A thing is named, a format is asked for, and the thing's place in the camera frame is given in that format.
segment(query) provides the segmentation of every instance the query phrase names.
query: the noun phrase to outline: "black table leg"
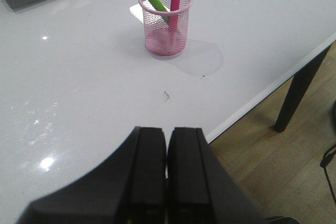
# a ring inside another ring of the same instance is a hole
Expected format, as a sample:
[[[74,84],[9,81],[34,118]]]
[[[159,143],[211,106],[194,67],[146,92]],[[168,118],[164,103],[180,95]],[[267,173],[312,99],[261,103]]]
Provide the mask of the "black table leg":
[[[317,70],[322,64],[325,56],[327,55],[329,48],[330,46],[323,50],[320,54],[318,54],[314,59],[312,59],[307,65],[305,65],[299,72],[294,75],[285,101],[283,102],[282,108],[280,110],[277,122],[274,125],[274,129],[276,132],[280,133],[286,129],[312,79],[314,78]]]

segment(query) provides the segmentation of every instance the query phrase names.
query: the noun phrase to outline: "wooden floor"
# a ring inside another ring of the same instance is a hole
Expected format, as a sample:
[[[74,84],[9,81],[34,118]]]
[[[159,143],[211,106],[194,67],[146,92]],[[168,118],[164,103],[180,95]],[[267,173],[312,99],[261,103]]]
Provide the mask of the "wooden floor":
[[[336,134],[336,44],[332,45],[289,126],[272,126],[290,81],[211,143],[221,164],[265,217],[291,216],[304,224],[336,223],[323,153]],[[336,158],[328,172],[336,189]]]

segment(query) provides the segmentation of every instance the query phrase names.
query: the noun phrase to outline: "mesh cup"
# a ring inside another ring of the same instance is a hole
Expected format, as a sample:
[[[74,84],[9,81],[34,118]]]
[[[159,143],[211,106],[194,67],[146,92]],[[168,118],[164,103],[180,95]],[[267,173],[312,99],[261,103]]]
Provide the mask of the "mesh cup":
[[[169,10],[171,0],[160,1]],[[159,12],[148,0],[139,0],[143,12],[145,46],[153,56],[171,59],[185,50],[192,2],[193,0],[181,0],[179,10]]]

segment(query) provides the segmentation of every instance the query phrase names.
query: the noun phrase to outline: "desk surface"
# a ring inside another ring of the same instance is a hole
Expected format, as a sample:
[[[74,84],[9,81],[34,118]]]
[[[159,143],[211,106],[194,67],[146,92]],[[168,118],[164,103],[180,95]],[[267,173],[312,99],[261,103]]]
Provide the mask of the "desk surface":
[[[0,3],[0,223],[79,178],[134,126],[208,141],[336,40],[334,0],[194,0],[188,48],[144,48],[137,0]]]

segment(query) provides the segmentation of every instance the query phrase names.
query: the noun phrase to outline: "black cable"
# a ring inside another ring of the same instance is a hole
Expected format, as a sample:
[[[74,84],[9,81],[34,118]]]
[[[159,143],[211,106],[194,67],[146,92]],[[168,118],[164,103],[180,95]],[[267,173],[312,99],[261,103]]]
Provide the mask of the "black cable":
[[[334,194],[334,190],[332,189],[332,185],[331,185],[331,182],[330,182],[330,179],[329,179],[327,169],[323,168],[323,170],[324,170],[324,174],[326,175],[326,178],[327,178],[327,181],[328,181],[328,185],[329,185],[329,188],[330,188],[330,191],[331,191],[332,198],[333,198],[333,200],[336,204],[336,197],[335,197],[335,194]]]
[[[336,132],[336,101],[335,101],[334,106],[333,106],[333,122],[334,122],[334,129],[335,129],[335,132]],[[334,202],[336,204],[335,193],[334,193],[334,191],[332,189],[330,178],[329,178],[329,175],[328,175],[328,172],[327,172],[327,165],[332,161],[332,159],[334,158],[334,155],[336,154],[336,150],[333,151],[332,153],[330,153],[334,148],[336,148],[336,144],[334,144],[332,147],[330,147],[325,152],[325,154],[323,155],[322,161],[320,163],[320,166],[324,170],[324,174],[326,175],[326,178],[327,178],[327,181],[328,181],[328,185],[329,185],[329,188],[330,188],[330,192],[331,192],[332,198],[333,198],[333,200],[334,200]]]

